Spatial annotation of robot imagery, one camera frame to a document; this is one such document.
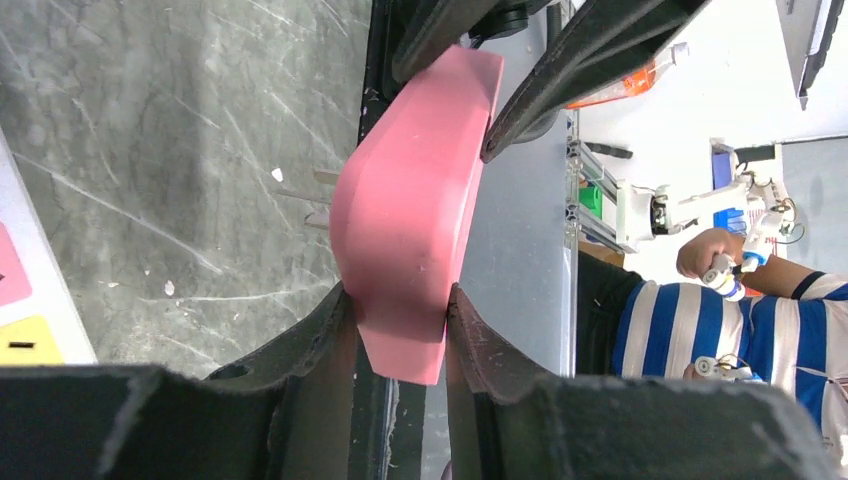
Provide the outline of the person's hand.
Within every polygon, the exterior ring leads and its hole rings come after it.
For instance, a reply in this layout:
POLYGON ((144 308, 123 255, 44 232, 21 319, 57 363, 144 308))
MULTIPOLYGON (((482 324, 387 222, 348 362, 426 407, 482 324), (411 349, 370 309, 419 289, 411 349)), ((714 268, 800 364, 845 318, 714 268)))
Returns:
POLYGON ((686 242, 679 250, 676 268, 687 278, 700 279, 710 268, 714 257, 729 255, 739 260, 745 237, 721 228, 705 230, 686 242))

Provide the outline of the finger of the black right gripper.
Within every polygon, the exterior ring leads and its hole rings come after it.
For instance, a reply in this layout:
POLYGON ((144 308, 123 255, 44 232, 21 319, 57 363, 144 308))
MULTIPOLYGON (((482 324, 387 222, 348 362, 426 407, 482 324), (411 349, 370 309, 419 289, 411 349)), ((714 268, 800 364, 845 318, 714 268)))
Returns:
POLYGON ((417 1, 391 57, 392 78, 399 83, 411 80, 497 4, 497 0, 417 1))
POLYGON ((485 136, 491 162, 545 114, 643 67, 706 5, 701 0, 587 1, 504 104, 485 136))

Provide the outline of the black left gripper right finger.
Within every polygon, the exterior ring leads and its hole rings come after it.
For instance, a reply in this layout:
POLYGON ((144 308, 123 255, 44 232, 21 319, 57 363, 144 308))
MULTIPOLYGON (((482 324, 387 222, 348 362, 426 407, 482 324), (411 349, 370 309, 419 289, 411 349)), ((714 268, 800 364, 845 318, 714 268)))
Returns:
POLYGON ((491 329, 459 288, 447 310, 456 479, 833 479, 809 415, 762 384, 565 378, 491 329))

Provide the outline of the white multicolour power strip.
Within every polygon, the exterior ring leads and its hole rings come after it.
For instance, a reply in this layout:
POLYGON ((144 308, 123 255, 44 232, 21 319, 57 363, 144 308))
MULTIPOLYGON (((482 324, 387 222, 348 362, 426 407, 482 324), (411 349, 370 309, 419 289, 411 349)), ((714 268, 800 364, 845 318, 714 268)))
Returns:
POLYGON ((2 140, 1 365, 96 362, 16 161, 2 140))

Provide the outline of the pink triangular power strip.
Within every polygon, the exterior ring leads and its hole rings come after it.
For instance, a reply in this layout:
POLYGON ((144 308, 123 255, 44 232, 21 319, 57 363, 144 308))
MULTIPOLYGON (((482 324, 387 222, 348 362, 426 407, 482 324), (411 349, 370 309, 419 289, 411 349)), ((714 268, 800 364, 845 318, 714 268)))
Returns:
POLYGON ((500 55, 449 48, 403 87, 337 180, 331 248, 378 375, 439 379, 503 70, 500 55))

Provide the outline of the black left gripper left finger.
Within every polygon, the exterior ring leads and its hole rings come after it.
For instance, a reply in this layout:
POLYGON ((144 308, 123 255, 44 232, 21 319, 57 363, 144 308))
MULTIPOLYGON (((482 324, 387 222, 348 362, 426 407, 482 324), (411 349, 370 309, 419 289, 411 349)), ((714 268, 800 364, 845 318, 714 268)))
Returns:
POLYGON ((334 287, 198 380, 159 365, 5 368, 5 479, 344 479, 356 332, 334 287))

